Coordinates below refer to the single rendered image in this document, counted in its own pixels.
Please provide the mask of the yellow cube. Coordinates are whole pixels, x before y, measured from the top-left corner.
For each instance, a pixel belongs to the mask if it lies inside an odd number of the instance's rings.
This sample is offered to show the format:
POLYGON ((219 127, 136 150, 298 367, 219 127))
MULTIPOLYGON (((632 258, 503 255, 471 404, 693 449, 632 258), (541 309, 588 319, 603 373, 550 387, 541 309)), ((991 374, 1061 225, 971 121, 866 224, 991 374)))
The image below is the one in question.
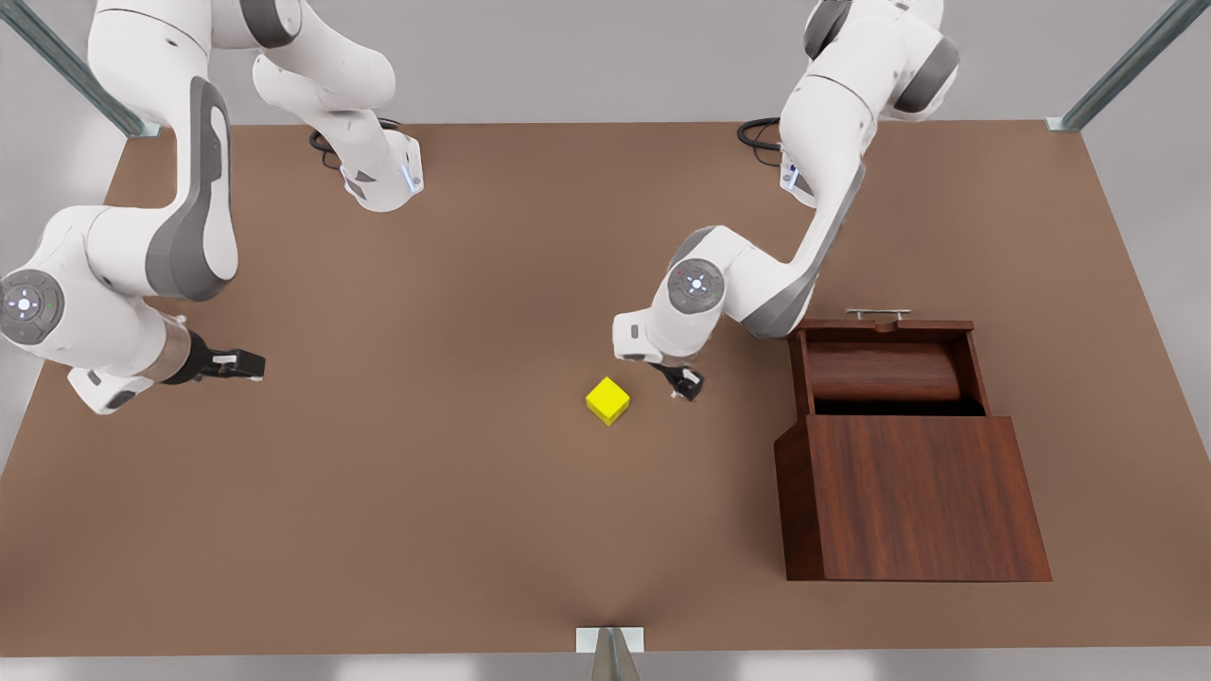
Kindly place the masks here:
POLYGON ((624 391, 610 376, 603 376, 601 382, 587 395, 587 406, 593 414, 612 427, 631 404, 630 393, 624 391))

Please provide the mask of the dark wooden cabinet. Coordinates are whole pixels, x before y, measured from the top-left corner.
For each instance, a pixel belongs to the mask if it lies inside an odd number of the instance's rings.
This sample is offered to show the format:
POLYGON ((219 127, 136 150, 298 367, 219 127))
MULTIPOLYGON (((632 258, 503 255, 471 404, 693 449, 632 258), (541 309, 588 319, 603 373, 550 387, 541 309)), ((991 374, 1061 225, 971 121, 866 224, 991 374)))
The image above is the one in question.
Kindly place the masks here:
POLYGON ((790 580, 1048 582, 1004 414, 803 414, 774 443, 790 580))

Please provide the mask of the silver frame post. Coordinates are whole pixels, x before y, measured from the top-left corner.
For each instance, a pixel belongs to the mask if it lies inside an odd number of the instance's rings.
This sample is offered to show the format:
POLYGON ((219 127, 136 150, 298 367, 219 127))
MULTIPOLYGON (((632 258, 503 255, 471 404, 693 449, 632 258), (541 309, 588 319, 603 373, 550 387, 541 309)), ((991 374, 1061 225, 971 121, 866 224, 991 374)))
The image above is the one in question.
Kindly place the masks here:
POLYGON ((644 628, 578 628, 576 654, 593 654, 589 681, 641 681, 635 652, 645 651, 644 628))
POLYGON ((0 19, 127 138, 159 137, 161 126, 144 121, 109 95, 94 78, 86 61, 78 56, 78 52, 25 4, 25 0, 0 0, 0 19))
POLYGON ((1115 64, 1094 82, 1085 95, 1068 111, 1046 118, 1045 125, 1052 132, 1080 132, 1103 109, 1133 82, 1133 79, 1150 65, 1169 45, 1186 33, 1195 21, 1211 8, 1211 0, 1173 0, 1141 34, 1115 64))

